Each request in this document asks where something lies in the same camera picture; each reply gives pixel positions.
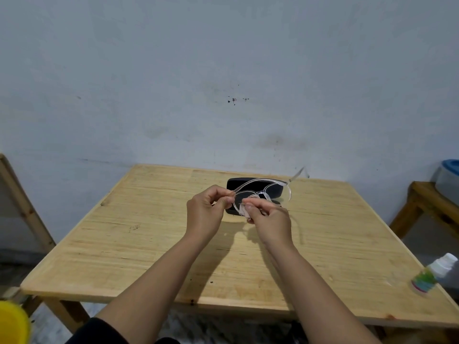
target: white bottle cap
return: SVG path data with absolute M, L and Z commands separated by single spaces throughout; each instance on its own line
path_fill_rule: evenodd
M 435 277 L 445 277 L 446 274 L 453 268 L 453 265 L 457 262 L 457 260 L 456 256 L 448 253 L 435 260 L 429 265 L 429 267 Z

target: bottle label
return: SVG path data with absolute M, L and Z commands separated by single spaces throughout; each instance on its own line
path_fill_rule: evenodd
M 411 283 L 417 290 L 423 293 L 427 293 L 435 286 L 437 280 L 432 272 L 426 268 L 418 275 L 416 275 L 411 280 Z

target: plastic bottle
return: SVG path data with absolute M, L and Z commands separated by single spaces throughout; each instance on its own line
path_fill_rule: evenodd
M 433 261 L 425 267 L 418 275 L 411 279 L 413 287 L 421 292 L 429 292 L 439 279 L 442 279 L 453 268 L 457 258 L 452 254 L 445 254 L 443 257 Z

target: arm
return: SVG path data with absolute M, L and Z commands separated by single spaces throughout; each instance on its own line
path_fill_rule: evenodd
M 96 317 L 130 344 L 153 343 L 191 265 L 218 231 L 223 211 L 233 201 L 234 192 L 219 186 L 189 200 L 184 237 Z
M 243 201 L 310 343 L 379 343 L 295 248 L 288 211 L 264 199 Z

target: yellow bucket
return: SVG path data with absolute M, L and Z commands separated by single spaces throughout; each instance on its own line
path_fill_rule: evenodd
M 30 337 L 30 321 L 20 306 L 0 301 L 0 343 L 27 344 Z

